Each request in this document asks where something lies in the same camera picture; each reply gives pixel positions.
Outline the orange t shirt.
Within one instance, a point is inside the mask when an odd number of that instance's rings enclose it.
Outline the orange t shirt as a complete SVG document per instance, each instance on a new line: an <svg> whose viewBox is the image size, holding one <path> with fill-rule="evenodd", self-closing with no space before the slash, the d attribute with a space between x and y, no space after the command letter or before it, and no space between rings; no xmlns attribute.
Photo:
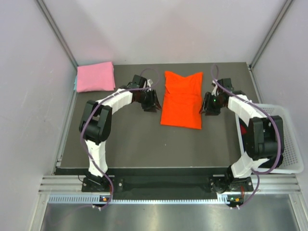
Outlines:
<svg viewBox="0 0 308 231"><path fill-rule="evenodd" d="M160 124L191 129L201 129L203 73L183 77L165 71L165 94Z"/></svg>

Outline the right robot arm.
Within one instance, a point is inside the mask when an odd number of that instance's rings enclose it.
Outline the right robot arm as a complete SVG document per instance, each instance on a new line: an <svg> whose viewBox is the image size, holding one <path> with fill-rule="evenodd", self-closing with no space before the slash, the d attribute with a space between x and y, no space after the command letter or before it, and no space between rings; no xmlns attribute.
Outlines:
<svg viewBox="0 0 308 231"><path fill-rule="evenodd" d="M207 92L200 113L206 116L218 116L221 108L234 112L242 122L242 141L244 153L238 161L229 166L224 179L229 190L237 190L242 179L266 162L272 165L265 171L273 171L280 163L284 152L283 119L270 116L259 106L251 102L242 91L233 89L231 79L225 78L212 82L212 92Z"/></svg>

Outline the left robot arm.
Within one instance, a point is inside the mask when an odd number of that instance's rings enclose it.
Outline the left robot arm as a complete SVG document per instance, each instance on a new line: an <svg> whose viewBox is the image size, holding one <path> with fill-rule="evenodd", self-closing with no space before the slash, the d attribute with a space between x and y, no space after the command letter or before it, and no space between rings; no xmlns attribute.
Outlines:
<svg viewBox="0 0 308 231"><path fill-rule="evenodd" d="M113 114L132 103L139 103L145 112L161 110L153 86L152 80L135 75L131 82L111 95L101 100L87 101L79 131L90 162L87 178L97 190L104 191L109 186L109 179L105 176L108 170L105 146L111 133Z"/></svg>

